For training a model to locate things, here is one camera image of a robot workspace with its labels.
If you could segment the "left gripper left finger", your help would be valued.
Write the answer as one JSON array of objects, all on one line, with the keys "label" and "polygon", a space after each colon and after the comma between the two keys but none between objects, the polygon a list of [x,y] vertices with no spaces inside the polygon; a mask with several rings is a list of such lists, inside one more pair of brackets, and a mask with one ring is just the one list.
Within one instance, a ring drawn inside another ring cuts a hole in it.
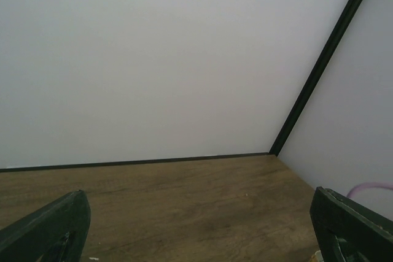
[{"label": "left gripper left finger", "polygon": [[91,221],[84,191],[73,191],[1,230],[1,261],[79,261]]}]

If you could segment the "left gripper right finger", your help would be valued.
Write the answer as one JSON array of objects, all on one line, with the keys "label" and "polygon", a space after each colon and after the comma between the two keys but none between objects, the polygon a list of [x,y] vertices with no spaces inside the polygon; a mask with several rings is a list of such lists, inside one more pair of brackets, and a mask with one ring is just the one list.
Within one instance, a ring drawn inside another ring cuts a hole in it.
[{"label": "left gripper right finger", "polygon": [[309,211],[324,261],[392,261],[392,221],[328,188]]}]

